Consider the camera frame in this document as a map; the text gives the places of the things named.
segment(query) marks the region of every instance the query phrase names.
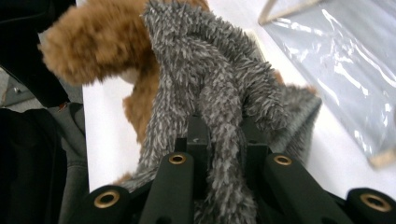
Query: white surface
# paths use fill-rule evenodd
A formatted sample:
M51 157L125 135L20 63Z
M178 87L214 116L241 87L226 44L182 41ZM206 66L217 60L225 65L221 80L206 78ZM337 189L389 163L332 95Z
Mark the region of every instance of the white surface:
M264 55L279 69L287 83L306 82L257 23L264 5L260 0L209 0L216 15L235 26L256 32ZM90 188L109 184L137 163L138 146L132 126L123 116L121 100L132 86L120 79L96 83L84 88ZM380 171L373 170L357 145L326 106L323 106L312 139L306 165L309 173L327 191L345 198L353 188L380 190L396 199L396 164Z

